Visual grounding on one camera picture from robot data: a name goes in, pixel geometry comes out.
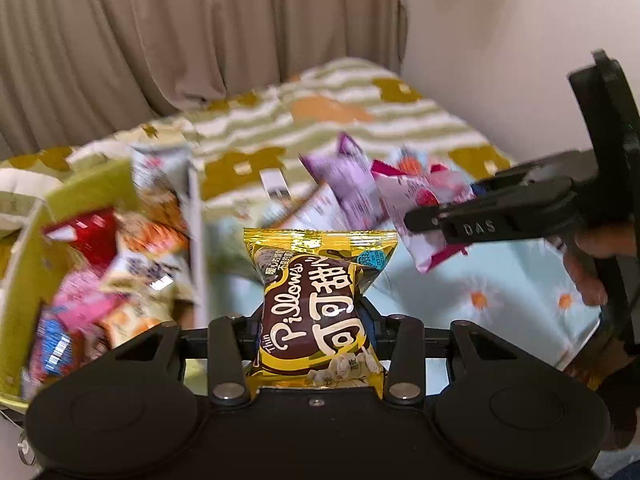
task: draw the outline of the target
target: black circular disc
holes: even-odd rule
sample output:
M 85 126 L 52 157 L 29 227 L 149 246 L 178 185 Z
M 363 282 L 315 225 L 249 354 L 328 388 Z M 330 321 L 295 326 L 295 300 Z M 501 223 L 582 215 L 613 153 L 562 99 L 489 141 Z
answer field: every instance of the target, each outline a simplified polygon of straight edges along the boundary
M 196 399 L 145 363 L 82 370 L 33 399 L 25 429 L 47 468 L 82 478 L 142 473 L 170 458 L 193 433 Z
M 470 462 L 534 477 L 589 463 L 609 430 L 596 393 L 521 360 L 494 361 L 451 383 L 436 401 L 435 420 Z

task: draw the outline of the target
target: curtain fold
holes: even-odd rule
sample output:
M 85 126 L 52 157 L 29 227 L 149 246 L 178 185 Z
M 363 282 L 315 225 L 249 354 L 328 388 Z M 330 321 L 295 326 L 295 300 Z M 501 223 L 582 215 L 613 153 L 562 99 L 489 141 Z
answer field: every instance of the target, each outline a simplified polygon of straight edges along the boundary
M 0 0 L 0 159 L 341 56 L 399 67 L 399 0 Z

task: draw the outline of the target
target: hand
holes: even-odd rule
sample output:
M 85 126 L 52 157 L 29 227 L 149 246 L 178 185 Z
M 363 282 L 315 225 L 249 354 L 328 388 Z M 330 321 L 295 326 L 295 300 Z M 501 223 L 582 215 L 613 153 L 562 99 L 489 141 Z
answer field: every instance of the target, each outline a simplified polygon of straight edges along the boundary
M 614 254 L 636 256 L 636 235 L 630 222 L 607 225 L 578 234 L 575 243 L 596 258 L 609 258 Z M 584 304 L 596 306 L 607 303 L 607 293 L 602 282 L 588 273 L 571 251 L 564 254 L 564 268 L 582 294 Z

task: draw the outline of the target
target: wall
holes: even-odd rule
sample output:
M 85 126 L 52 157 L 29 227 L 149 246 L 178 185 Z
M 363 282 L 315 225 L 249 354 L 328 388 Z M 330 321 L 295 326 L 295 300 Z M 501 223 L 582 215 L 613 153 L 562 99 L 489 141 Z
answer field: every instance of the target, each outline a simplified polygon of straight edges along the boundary
M 405 2 L 404 78 L 519 160 L 590 146 L 566 74 L 592 50 L 640 96 L 640 0 Z

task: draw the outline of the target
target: blue round label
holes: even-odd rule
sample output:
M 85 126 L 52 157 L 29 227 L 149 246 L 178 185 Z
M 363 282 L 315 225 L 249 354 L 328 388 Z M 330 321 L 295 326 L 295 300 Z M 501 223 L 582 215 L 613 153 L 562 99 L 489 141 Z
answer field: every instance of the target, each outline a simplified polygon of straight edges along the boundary
M 382 270 L 385 267 L 384 251 L 363 251 L 356 257 L 356 263 Z

